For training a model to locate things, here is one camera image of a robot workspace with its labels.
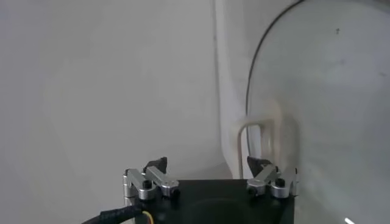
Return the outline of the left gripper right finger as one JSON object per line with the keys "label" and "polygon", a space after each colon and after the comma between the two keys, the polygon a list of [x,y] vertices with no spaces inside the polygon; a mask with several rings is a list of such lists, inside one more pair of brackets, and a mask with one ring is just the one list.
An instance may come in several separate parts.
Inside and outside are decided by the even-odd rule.
{"label": "left gripper right finger", "polygon": [[247,192],[254,198],[262,196],[269,189],[277,199],[298,196],[298,170],[287,167],[280,170],[267,159],[247,157],[247,163],[253,178],[247,180]]}

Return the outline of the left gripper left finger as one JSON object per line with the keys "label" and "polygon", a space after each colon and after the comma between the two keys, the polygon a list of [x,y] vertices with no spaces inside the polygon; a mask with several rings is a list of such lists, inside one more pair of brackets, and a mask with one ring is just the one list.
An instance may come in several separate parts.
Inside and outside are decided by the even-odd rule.
{"label": "left gripper left finger", "polygon": [[149,161],[142,170],[129,168],[122,175],[124,205],[135,205],[137,201],[152,201],[160,194],[163,198],[176,199],[179,181],[166,174],[168,158]]}

